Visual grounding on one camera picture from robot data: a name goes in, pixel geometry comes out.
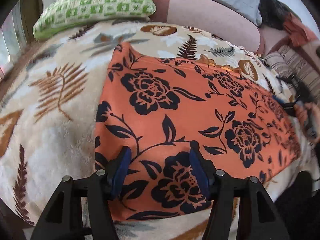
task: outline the silver bolt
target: silver bolt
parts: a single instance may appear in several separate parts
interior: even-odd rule
[[[250,177],[250,181],[253,183],[257,183],[258,182],[258,178],[255,176]]]
[[[97,171],[97,175],[98,175],[98,176],[102,176],[102,175],[104,175],[104,174],[106,174],[106,171],[105,171],[105,170],[98,170],[98,171]]]
[[[216,174],[217,174],[218,176],[221,176],[221,177],[224,175],[224,173],[225,173],[225,172],[224,172],[223,170],[217,170],[217,171],[216,171]]]
[[[70,177],[69,175],[64,175],[64,176],[62,177],[62,181],[63,181],[63,182],[67,182],[69,179],[71,179],[71,177]]]

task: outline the hand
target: hand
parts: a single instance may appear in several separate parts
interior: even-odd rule
[[[305,103],[304,108],[302,106],[299,106],[297,104],[294,105],[294,109],[296,110],[296,116],[299,120],[299,123],[302,128],[303,134],[314,144],[317,144],[320,142],[320,109],[315,103]],[[305,129],[304,129],[304,123],[307,120],[308,113],[307,109],[311,110],[311,113],[314,116],[314,121],[315,121],[315,130],[317,130],[317,138],[311,138],[307,135]]]

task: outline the orange cloth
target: orange cloth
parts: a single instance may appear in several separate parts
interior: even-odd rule
[[[292,13],[288,14],[283,24],[284,29],[290,34],[289,38],[294,47],[300,47],[310,41],[316,40],[317,36],[305,26]]]
[[[165,218],[211,206],[189,162],[190,141],[231,176],[271,179],[300,154],[272,94],[238,73],[184,58],[154,58],[116,46],[96,119],[96,168],[122,146],[132,161],[114,220]]]

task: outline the green and white checkered pattern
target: green and white checkered pattern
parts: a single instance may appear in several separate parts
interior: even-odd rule
[[[152,0],[57,0],[33,26],[36,39],[50,38],[86,22],[115,18],[146,18],[156,11]]]

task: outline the beige leaf-patterned blanket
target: beige leaf-patterned blanket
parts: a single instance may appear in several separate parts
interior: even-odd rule
[[[123,41],[144,55],[182,57],[241,72],[284,101],[291,96],[276,73],[253,53],[194,27],[101,22],[81,31],[74,28],[59,33],[19,74],[0,106],[0,198],[30,224],[37,222],[64,175],[79,179],[95,171],[97,107],[106,78],[118,74],[107,68],[115,47]],[[172,70],[173,75],[184,75],[179,68]],[[293,123],[300,158],[272,179],[265,181],[264,174],[260,178],[273,200],[299,171],[312,171],[314,179],[319,175],[310,146],[297,122]],[[200,239],[209,213],[202,210],[160,220],[117,222],[116,229],[120,239]],[[235,201],[230,239],[235,239],[237,215]]]

